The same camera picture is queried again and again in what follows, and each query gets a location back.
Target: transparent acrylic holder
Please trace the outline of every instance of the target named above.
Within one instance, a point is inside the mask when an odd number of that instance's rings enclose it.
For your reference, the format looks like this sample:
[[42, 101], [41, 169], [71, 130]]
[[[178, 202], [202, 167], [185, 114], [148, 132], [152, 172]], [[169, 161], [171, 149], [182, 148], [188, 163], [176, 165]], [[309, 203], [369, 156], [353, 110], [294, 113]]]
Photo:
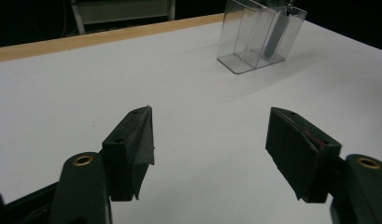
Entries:
[[305, 16], [296, 7], [228, 0], [217, 59], [235, 74], [283, 62]]

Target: table surface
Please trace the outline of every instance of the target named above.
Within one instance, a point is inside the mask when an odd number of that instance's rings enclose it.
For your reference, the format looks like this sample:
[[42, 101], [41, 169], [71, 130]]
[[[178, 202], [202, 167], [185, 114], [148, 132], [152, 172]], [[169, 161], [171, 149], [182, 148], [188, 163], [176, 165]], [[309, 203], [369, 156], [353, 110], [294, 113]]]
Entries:
[[331, 223], [331, 198], [296, 201], [264, 149], [270, 108], [313, 122], [342, 158], [382, 160], [382, 50], [306, 21], [285, 62], [238, 76], [216, 60], [221, 19], [0, 49], [5, 201], [57, 181], [65, 160], [150, 105], [156, 165], [139, 201], [112, 204], [114, 223]]

